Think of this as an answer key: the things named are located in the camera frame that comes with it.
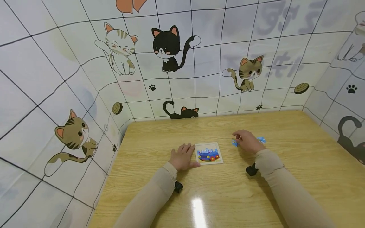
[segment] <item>left hand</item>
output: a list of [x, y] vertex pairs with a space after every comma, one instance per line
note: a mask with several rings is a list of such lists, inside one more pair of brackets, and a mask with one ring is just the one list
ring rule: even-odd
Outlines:
[[191, 155], [195, 149], [195, 145], [191, 145], [190, 143], [185, 145], [181, 145], [177, 152], [175, 149], [171, 151], [171, 158], [169, 162], [175, 167], [175, 169], [179, 172], [181, 170], [187, 170], [195, 167], [199, 167], [199, 162], [190, 162]]

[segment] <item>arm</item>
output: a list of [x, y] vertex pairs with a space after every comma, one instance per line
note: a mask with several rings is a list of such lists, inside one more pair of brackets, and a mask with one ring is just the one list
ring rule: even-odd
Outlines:
[[133, 198], [114, 227], [150, 227], [153, 219], [169, 200], [175, 188], [177, 170], [167, 162]]
[[276, 153], [266, 149], [249, 131], [240, 130], [233, 135], [245, 151], [256, 156], [256, 168], [268, 182], [289, 227], [335, 227], [321, 206], [284, 167]]
[[181, 145], [177, 152], [171, 151], [170, 160], [152, 177], [150, 182], [133, 198], [117, 219], [114, 228], [150, 227], [158, 211], [169, 200], [175, 189], [177, 172], [199, 167], [190, 162], [195, 145]]

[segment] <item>white cat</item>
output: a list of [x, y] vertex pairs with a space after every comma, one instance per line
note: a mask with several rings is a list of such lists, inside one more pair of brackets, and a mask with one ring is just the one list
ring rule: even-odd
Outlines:
[[356, 62], [365, 55], [365, 11], [356, 14], [355, 21], [357, 25], [339, 51], [337, 60]]
[[108, 53], [110, 67], [118, 75], [134, 74], [136, 69], [128, 56], [134, 53], [134, 44], [137, 42], [138, 37], [128, 35], [122, 30], [114, 29], [106, 22], [104, 23], [104, 27], [107, 32], [105, 36], [106, 43], [101, 40], [96, 40], [95, 45]]

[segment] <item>right hand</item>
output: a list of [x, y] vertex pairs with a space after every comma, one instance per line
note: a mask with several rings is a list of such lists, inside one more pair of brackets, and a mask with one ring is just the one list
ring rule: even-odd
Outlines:
[[242, 149], [251, 154], [255, 155], [257, 152], [266, 149], [266, 147], [247, 130], [238, 130], [233, 132], [232, 135], [236, 136], [236, 142], [239, 143]]

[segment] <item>black and white cat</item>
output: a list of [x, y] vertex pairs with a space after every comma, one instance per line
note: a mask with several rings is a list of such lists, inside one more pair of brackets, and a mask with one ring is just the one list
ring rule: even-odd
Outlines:
[[352, 120], [357, 128], [362, 126], [361, 122], [353, 116], [345, 116], [340, 120], [338, 123], [338, 132], [340, 137], [338, 138], [337, 142], [345, 148], [354, 158], [356, 158], [359, 162], [365, 165], [365, 142], [360, 143], [356, 147], [353, 145], [351, 139], [344, 136], [342, 133], [342, 126], [343, 124], [348, 121]]
[[162, 105], [164, 111], [166, 112], [167, 115], [170, 116], [170, 119], [175, 120], [175, 119], [185, 119], [185, 118], [198, 118], [199, 114], [199, 108], [195, 108], [195, 109], [188, 109], [186, 107], [182, 107], [181, 108], [181, 114], [177, 114], [177, 113], [169, 113], [166, 109], [166, 105], [167, 104], [175, 104], [175, 102], [173, 101], [165, 101], [164, 104]]
[[184, 66], [186, 54], [188, 50], [200, 44], [200, 37], [191, 36], [185, 42], [184, 52], [182, 54], [181, 64], [178, 65], [174, 56], [180, 51], [180, 35], [179, 30], [174, 25], [169, 31], [161, 31], [157, 28], [152, 28], [154, 36], [153, 49], [157, 57], [164, 59], [162, 64], [163, 72], [175, 72]]

